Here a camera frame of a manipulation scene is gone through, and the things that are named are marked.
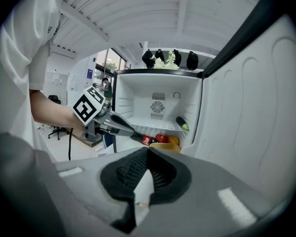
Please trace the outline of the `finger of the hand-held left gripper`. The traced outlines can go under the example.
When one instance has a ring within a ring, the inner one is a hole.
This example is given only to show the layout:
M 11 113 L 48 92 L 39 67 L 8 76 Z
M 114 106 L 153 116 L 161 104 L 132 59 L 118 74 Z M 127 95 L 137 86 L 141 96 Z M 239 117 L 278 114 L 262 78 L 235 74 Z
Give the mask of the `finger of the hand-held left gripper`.
M 100 128 L 98 130 L 99 133 L 104 134 L 104 133 L 108 133 L 110 135 L 114 135 L 114 136 L 126 136 L 126 137 L 130 137 L 133 135 L 133 130 L 132 129 L 117 129 L 117 128 Z
M 115 112 L 109 112 L 101 122 L 100 128 L 117 128 L 117 129 L 132 129 L 134 134 L 134 128 L 130 123 L 125 120 L 122 116 Z

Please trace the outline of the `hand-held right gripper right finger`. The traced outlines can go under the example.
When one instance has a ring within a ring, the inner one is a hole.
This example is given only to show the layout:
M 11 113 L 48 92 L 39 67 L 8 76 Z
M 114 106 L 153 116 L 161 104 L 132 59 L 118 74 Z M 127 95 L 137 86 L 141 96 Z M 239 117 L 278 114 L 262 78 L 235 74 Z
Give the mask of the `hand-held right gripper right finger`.
M 153 162 L 169 164 L 172 178 L 161 201 L 136 228 L 137 237 L 259 237 L 282 211 L 222 167 L 151 149 Z

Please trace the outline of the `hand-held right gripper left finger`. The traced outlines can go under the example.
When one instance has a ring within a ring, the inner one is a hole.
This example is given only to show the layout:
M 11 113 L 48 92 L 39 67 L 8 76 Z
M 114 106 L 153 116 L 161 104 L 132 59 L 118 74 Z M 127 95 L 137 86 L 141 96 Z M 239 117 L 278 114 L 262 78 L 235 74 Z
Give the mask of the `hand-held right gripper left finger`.
M 148 209 L 136 205 L 147 148 L 59 162 L 58 204 L 70 237 L 148 237 Z

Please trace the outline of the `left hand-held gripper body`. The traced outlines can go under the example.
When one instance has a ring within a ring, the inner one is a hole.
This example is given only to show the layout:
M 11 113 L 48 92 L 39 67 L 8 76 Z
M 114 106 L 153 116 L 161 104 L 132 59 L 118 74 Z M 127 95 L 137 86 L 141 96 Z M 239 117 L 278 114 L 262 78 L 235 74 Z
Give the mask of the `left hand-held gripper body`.
M 83 90 L 73 105 L 73 112 L 82 122 L 88 142 L 97 142 L 98 134 L 110 130 L 111 103 L 92 86 Z

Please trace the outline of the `brown cardboard box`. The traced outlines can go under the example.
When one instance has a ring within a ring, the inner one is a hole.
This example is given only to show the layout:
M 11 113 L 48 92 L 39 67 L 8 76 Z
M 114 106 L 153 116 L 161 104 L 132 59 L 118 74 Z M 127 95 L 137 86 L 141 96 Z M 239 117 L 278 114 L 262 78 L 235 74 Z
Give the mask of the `brown cardboard box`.
M 181 149 L 178 145 L 173 144 L 173 143 L 152 143 L 149 146 L 150 148 L 155 148 L 155 149 L 160 149 L 160 150 L 167 150 L 171 152 L 175 152 L 180 154 Z

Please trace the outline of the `black mini fridge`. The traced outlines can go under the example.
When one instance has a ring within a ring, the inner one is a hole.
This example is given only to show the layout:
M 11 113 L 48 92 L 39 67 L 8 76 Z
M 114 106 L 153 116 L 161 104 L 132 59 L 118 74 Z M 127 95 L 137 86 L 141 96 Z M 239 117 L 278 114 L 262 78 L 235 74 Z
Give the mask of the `black mini fridge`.
M 183 153 L 212 162 L 255 192 L 235 191 L 261 213 L 296 189 L 296 0 L 187 0 L 184 32 L 223 34 L 215 59 L 197 76 L 169 77 L 161 90 L 185 84 L 165 114 L 190 131 Z

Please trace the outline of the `person's left forearm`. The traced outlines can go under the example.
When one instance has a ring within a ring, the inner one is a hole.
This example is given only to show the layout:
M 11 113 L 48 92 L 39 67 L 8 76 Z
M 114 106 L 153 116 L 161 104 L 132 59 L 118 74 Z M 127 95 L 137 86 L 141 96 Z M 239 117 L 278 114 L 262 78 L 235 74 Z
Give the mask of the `person's left forearm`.
M 82 122 L 70 107 L 54 103 L 40 91 L 30 90 L 29 94 L 34 121 L 84 131 Z

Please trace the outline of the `dark blue chair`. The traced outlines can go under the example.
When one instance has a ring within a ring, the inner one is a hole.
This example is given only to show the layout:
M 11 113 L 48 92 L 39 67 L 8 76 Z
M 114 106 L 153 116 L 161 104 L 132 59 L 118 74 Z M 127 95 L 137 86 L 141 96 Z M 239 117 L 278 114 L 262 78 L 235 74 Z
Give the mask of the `dark blue chair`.
M 104 143 L 105 149 L 113 144 L 113 138 L 114 138 L 114 136 L 110 135 L 109 133 L 103 134 L 103 143 Z

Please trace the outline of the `table with triangle-patterned cloth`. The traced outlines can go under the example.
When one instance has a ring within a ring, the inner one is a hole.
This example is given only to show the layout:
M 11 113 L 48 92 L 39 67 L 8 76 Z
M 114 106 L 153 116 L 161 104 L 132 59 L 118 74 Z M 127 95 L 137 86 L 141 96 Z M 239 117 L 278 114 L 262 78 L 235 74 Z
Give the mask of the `table with triangle-patterned cloth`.
M 96 157 L 103 157 L 103 156 L 106 156 L 106 155 L 111 155 L 111 154 L 114 154 L 115 153 L 115 150 L 114 150 L 114 144 L 111 144 L 110 146 L 108 146 L 107 148 L 103 148 L 101 149 Z

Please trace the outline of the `brown wooden platform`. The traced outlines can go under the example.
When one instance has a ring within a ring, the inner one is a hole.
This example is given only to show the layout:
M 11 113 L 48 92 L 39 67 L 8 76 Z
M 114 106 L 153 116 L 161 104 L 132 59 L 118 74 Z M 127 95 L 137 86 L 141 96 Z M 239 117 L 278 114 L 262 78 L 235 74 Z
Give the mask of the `brown wooden platform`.
M 85 132 L 82 132 L 76 129 L 73 130 L 72 136 L 91 148 L 93 148 L 94 146 L 98 145 L 100 142 L 103 141 L 102 134 L 99 134 L 99 133 L 96 134 L 95 139 L 92 139 L 92 141 L 89 141 L 85 137 Z

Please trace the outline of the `black office chair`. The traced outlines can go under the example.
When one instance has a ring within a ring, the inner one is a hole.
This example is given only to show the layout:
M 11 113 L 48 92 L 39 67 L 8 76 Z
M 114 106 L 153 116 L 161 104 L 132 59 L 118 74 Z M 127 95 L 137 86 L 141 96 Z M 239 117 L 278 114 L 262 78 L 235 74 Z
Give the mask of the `black office chair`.
M 57 95 L 49 95 L 48 99 L 51 100 L 52 102 L 56 103 L 56 104 L 61 104 L 61 100 L 58 98 Z M 53 131 L 48 135 L 48 139 L 50 139 L 52 135 L 56 134 L 57 135 L 57 140 L 60 140 L 60 133 L 61 132 L 65 132 L 65 133 L 68 132 L 63 127 L 53 126 L 53 128 L 54 128 Z

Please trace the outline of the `black bag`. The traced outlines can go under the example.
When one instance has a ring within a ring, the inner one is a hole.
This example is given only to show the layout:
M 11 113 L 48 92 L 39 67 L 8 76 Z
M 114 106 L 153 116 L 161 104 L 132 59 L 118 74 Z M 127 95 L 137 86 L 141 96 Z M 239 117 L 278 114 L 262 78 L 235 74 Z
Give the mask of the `black bag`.
M 165 62 L 164 54 L 161 49 L 158 49 L 154 56 L 156 59 L 160 59 L 162 62 Z
M 176 49 L 173 50 L 173 54 L 174 54 L 174 56 L 175 56 L 174 64 L 176 64 L 176 65 L 179 67 L 180 64 L 181 64 L 182 56 L 181 56 L 181 54 L 179 53 L 179 51 L 176 50 Z
M 142 56 L 142 61 L 145 64 L 147 69 L 153 69 L 155 65 L 155 60 L 153 59 L 153 54 L 148 49 Z
M 193 51 L 190 51 L 186 60 L 186 67 L 189 70 L 196 70 L 198 68 L 199 58 Z

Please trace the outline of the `white artificial flowers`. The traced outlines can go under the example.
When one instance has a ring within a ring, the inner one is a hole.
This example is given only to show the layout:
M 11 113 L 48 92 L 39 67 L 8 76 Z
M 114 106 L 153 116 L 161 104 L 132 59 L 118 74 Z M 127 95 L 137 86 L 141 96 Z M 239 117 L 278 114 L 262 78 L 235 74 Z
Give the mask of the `white artificial flowers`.
M 155 69 L 166 69 L 166 70 L 178 70 L 179 66 L 175 64 L 175 54 L 173 51 L 169 51 L 169 56 L 166 62 L 163 62 L 161 58 L 156 58 L 154 55 L 151 60 L 154 62 Z

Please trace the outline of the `person's white shirt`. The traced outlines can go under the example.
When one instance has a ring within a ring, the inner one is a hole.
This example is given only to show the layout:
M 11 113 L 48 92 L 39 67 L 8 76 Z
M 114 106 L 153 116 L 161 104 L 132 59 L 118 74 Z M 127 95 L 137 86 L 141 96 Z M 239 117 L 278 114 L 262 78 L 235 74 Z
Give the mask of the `person's white shirt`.
M 43 89 L 62 0 L 20 0 L 0 28 L 0 132 L 44 150 L 30 107 Z

